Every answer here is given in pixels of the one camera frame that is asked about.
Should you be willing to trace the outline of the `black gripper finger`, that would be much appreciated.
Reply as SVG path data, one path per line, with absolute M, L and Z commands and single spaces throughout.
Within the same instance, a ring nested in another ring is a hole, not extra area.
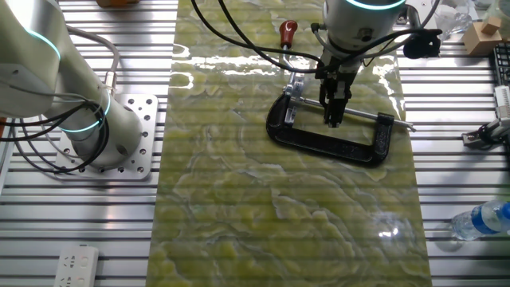
M 338 106 L 338 116 L 337 116 L 338 124 L 342 123 L 347 103 L 351 99 L 350 87 L 351 87 L 351 85 L 345 81 L 339 81 L 337 84 L 336 99 L 337 99 L 337 106 Z
M 330 128 L 336 128 L 337 123 L 335 122 L 335 92 L 336 83 L 334 81 L 325 81 L 323 83 L 324 88 L 324 123 L 328 124 Z

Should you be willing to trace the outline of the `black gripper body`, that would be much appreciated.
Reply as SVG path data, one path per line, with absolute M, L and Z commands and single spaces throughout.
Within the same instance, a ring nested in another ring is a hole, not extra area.
M 335 56 L 332 52 L 323 50 L 320 60 L 321 64 L 318 64 L 317 67 L 323 67 L 326 65 L 337 65 L 344 58 L 347 57 L 347 54 L 341 53 L 340 57 Z M 335 78 L 337 81 L 343 81 L 346 85 L 350 86 L 353 84 L 359 68 L 361 66 L 361 60 L 350 60 L 346 61 L 341 65 L 336 66 L 328 70 L 327 72 L 318 72 L 316 73 L 316 79 L 325 80 L 326 78 Z

